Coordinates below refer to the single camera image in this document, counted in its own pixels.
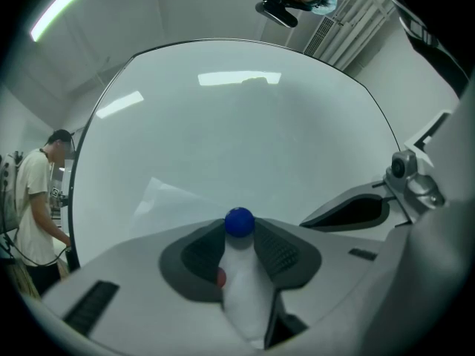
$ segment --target white panel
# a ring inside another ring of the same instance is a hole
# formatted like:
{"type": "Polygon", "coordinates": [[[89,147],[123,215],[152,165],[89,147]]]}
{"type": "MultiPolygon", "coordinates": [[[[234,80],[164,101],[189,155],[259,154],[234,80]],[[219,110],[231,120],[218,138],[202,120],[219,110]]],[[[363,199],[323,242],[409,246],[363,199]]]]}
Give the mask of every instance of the white panel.
{"type": "Polygon", "coordinates": [[[427,144],[433,162],[433,178],[445,199],[475,198],[475,74],[460,105],[427,144]]]}
{"type": "Polygon", "coordinates": [[[0,155],[42,147],[52,127],[35,116],[0,82],[0,155]]]}
{"type": "MultiPolygon", "coordinates": [[[[367,48],[381,46],[381,50],[356,78],[378,101],[403,144],[438,112],[454,109],[459,100],[450,85],[412,48],[398,16],[394,18],[382,29],[386,41],[379,44],[378,36],[368,44],[367,48]]],[[[364,52],[356,62],[367,57],[364,52]]]]}
{"type": "MultiPolygon", "coordinates": [[[[280,47],[210,41],[144,53],[99,109],[135,91],[143,101],[94,117],[77,161],[73,226],[81,264],[138,235],[131,220],[156,179],[171,186],[164,194],[201,198],[201,220],[244,206],[296,224],[348,188],[382,176],[398,150],[365,88],[280,47]],[[280,79],[200,85],[200,75],[233,71],[280,79]]],[[[157,201],[160,223],[196,221],[190,205],[157,201]]],[[[168,228],[153,222],[140,233],[168,228]]]]}
{"type": "Polygon", "coordinates": [[[159,0],[166,41],[254,39],[262,17],[255,11],[259,1],[159,0]]]}

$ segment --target black cable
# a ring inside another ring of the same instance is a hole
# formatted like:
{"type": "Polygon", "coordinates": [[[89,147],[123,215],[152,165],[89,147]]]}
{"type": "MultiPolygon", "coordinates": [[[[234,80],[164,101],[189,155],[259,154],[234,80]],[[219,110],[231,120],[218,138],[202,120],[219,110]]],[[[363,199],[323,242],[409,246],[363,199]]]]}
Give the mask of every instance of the black cable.
{"type": "MultiPolygon", "coordinates": [[[[5,169],[5,166],[2,168],[2,170],[0,171],[0,181],[1,181],[1,178],[3,177],[3,170],[5,169]]],[[[31,263],[35,264],[36,266],[50,266],[52,264],[54,264],[60,257],[61,255],[66,251],[66,249],[68,249],[68,247],[65,247],[61,252],[59,252],[58,256],[50,261],[49,263],[46,263],[46,264],[38,264],[36,263],[35,261],[33,261],[32,259],[30,259],[29,257],[25,256],[15,245],[15,243],[8,237],[7,235],[7,226],[5,224],[5,216],[4,216],[4,203],[5,203],[5,195],[7,193],[7,189],[6,189],[6,186],[3,186],[3,198],[1,199],[0,201],[0,214],[1,214],[1,224],[3,226],[3,233],[4,233],[4,238],[5,240],[7,241],[7,244],[8,245],[12,245],[16,250],[17,252],[20,253],[20,255],[22,255],[26,260],[30,261],[31,263]]]]}
{"type": "Polygon", "coordinates": [[[9,249],[6,249],[2,244],[0,244],[0,248],[2,248],[6,254],[10,255],[10,257],[12,258],[15,258],[13,255],[12,255],[12,252],[10,252],[9,249]]]}

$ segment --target machine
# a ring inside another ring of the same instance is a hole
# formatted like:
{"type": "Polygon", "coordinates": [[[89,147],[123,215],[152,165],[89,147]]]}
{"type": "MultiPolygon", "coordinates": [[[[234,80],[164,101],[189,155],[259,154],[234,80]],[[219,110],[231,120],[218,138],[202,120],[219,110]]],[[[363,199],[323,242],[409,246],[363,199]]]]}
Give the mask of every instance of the machine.
{"type": "Polygon", "coordinates": [[[79,143],[81,268],[30,308],[71,353],[402,352],[470,270],[474,93],[399,149],[362,85],[300,53],[138,54],[79,143]]]}

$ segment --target white wall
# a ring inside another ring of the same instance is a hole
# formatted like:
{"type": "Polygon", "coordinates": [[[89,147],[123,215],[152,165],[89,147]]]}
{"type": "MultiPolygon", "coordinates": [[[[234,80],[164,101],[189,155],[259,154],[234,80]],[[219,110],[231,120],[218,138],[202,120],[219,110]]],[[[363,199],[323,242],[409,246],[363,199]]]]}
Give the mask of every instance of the white wall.
{"type": "Polygon", "coordinates": [[[386,28],[389,36],[381,50],[353,76],[371,92],[402,145],[440,110],[454,109],[458,99],[445,80],[412,48],[399,20],[387,24],[395,27],[386,28]]]}
{"type": "Polygon", "coordinates": [[[0,83],[0,154],[32,151],[43,146],[52,127],[26,108],[0,83]]]}
{"type": "Polygon", "coordinates": [[[103,90],[102,86],[100,86],[79,97],[71,105],[71,109],[66,115],[66,120],[62,127],[71,132],[83,128],[89,120],[92,110],[94,109],[97,100],[99,100],[103,90]]]}

